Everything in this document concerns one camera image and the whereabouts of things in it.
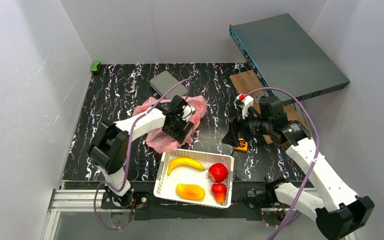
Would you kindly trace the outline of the pink plastic bag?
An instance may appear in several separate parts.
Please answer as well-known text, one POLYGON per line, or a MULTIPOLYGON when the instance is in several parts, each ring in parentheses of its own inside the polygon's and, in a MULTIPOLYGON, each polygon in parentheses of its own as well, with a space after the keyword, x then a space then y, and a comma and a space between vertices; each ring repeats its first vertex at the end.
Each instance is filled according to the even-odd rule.
POLYGON ((159 154, 175 151, 181 146, 193 142, 194 132, 207 112, 207 102, 202 95, 188 97, 186 102, 189 105, 188 109, 195 108, 193 114, 188 114, 189 120, 181 120, 172 114, 163 122, 162 128, 148 133, 146 144, 159 154))

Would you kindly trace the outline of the yellow fake banana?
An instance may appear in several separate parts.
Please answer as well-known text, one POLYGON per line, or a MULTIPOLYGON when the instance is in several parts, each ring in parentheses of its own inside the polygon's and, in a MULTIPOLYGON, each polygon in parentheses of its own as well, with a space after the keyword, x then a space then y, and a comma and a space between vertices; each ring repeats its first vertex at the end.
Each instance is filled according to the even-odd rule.
POLYGON ((201 172, 206 170, 205 167, 195 159, 189 157, 178 157, 169 163, 167 175, 169 176, 175 168, 181 166, 190 167, 201 172))

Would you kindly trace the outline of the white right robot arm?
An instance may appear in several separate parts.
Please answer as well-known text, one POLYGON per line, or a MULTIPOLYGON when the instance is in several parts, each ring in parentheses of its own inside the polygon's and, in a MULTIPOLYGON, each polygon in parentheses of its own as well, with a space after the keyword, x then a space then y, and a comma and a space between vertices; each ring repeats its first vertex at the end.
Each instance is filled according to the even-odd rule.
POLYGON ((269 136, 306 173, 318 192, 314 196, 299 190, 284 178, 266 184, 264 198, 281 203, 311 218, 323 236, 339 240, 366 225, 375 207, 368 196, 360 196, 334 171, 325 157, 316 151, 316 142, 307 128, 290 120, 283 102, 276 96, 262 97, 259 110, 254 98, 240 94, 235 104, 241 114, 232 117, 222 143, 239 147, 255 136, 269 136))

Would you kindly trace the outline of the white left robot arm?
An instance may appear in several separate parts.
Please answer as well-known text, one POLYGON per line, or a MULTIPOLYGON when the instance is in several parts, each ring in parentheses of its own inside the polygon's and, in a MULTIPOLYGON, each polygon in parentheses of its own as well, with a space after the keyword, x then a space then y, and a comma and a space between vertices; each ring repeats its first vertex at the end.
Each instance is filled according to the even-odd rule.
POLYGON ((112 193, 123 197, 131 188, 127 180, 131 145, 137 138, 161 129, 178 143, 183 143, 194 127, 190 121, 196 108, 181 96, 169 102, 157 101, 144 112, 117 122, 102 121, 87 151, 112 193))

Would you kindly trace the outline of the red fake apple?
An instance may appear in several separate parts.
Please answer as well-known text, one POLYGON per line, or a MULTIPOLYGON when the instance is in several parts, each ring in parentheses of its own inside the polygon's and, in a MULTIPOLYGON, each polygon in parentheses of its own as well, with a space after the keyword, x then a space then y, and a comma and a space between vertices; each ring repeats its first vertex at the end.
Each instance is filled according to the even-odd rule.
POLYGON ((215 163, 208 169, 208 175, 215 183, 221 183, 228 177, 229 171, 224 164, 215 163))

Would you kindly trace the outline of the orange yellow fake mango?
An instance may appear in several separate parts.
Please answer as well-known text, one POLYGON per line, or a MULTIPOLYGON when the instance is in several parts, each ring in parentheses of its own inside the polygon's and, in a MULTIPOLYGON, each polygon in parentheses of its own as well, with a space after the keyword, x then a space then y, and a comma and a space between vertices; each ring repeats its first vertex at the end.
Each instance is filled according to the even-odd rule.
POLYGON ((176 186, 176 193, 180 198, 191 200, 191 201, 201 201, 205 198, 205 190, 197 184, 183 184, 179 183, 176 186))

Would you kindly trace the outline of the red fake pear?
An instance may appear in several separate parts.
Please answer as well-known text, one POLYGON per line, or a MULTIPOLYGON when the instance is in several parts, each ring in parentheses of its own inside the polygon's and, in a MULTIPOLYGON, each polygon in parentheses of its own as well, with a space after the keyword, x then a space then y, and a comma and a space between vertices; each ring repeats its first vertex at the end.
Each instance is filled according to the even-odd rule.
POLYGON ((215 183, 211 187, 211 191, 215 198, 215 201, 222 204, 225 201, 227 194, 227 187, 224 183, 215 183))

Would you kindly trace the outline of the orange tape measure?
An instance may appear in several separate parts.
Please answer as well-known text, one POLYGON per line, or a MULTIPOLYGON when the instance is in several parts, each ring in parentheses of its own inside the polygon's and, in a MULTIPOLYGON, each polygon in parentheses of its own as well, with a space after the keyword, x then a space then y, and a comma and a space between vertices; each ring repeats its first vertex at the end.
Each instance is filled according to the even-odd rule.
POLYGON ((243 139, 239 138, 239 145, 234 148, 235 151, 246 153, 248 151, 249 145, 248 143, 243 139))

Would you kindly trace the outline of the brown wooden board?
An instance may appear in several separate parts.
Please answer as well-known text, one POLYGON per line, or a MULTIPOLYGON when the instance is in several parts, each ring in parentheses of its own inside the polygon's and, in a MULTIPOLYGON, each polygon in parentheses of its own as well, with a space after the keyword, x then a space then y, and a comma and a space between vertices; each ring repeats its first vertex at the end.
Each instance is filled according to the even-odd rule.
MULTIPOLYGON (((248 95, 247 93, 262 87, 251 70, 231 75, 229 78, 238 95, 248 95)), ((265 95, 262 90, 249 96, 253 97, 254 101, 253 106, 248 109, 248 116, 262 119, 262 135, 253 135, 251 138, 259 136, 268 144, 275 143, 288 147, 296 146, 300 140, 311 136, 308 127, 301 122, 302 118, 291 104, 285 106, 277 96, 265 95)))

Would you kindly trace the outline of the grey rectangular pad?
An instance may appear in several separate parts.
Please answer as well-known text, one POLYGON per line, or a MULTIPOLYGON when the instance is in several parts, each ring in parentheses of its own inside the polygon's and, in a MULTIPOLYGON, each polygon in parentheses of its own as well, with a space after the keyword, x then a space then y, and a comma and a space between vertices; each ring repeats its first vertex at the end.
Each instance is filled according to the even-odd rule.
MULTIPOLYGON (((149 81, 150 86, 162 97, 168 90, 170 90, 179 81, 172 76, 168 71, 163 71, 156 75, 149 81)), ((183 97, 188 93, 188 89, 180 84, 169 92, 164 99, 171 100, 174 96, 183 97)))

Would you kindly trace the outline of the white perforated plastic basket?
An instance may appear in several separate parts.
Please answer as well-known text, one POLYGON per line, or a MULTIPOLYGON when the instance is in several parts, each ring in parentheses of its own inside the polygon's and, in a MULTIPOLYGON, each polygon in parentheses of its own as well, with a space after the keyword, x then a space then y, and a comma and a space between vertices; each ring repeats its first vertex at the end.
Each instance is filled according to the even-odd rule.
POLYGON ((176 151, 164 152, 162 154, 157 172, 153 194, 155 197, 160 199, 177 201, 190 205, 199 205, 217 209, 229 208, 232 200, 234 162, 234 157, 223 154, 187 149, 177 149, 176 151), (180 157, 191 158, 200 162, 205 167, 205 171, 199 171, 187 166, 179 166, 175 168, 170 175, 167 175, 169 163, 173 159, 180 157), (215 200, 212 193, 212 185, 215 182, 209 178, 208 174, 208 169, 216 163, 224 164, 229 171, 228 177, 222 181, 227 188, 225 200, 222 204, 217 203, 215 200), (176 192, 178 184, 199 185, 205 190, 204 199, 194 201, 179 197, 176 192))

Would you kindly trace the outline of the dark teal flat box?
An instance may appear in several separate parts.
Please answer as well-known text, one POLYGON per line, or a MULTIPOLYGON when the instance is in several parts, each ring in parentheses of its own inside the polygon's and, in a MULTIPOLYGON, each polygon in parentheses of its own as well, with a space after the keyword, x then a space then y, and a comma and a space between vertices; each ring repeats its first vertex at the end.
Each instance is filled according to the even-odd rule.
POLYGON ((231 25, 229 34, 264 87, 283 89, 298 101, 350 83, 288 13, 231 25))

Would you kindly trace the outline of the green black small object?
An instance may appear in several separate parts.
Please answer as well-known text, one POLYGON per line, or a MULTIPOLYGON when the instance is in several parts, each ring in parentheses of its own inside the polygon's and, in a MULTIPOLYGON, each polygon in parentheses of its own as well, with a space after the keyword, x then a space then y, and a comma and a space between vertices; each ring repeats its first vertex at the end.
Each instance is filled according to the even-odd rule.
POLYGON ((100 66, 101 66, 101 62, 100 61, 94 61, 93 62, 92 67, 90 69, 90 71, 92 72, 93 75, 98 75, 99 74, 100 66))

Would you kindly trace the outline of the aluminium frame rail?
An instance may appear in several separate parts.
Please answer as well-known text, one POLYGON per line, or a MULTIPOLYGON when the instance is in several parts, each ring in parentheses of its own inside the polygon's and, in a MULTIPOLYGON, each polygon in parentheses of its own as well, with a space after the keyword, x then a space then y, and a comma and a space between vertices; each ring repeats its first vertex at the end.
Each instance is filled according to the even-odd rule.
MULTIPOLYGON (((92 185, 85 189, 57 189, 52 193, 48 207, 48 218, 57 221, 62 212, 109 212, 127 213, 128 209, 116 206, 105 190, 96 190, 92 185)), ((208 195, 202 201, 187 201, 182 198, 163 199, 152 192, 151 182, 138 183, 139 190, 134 191, 136 201, 133 206, 134 219, 147 221, 152 219, 247 219, 262 220, 265 213, 285 214, 288 208, 283 207, 249 207, 241 202, 246 187, 233 185, 233 200, 230 206, 218 204, 208 195)))

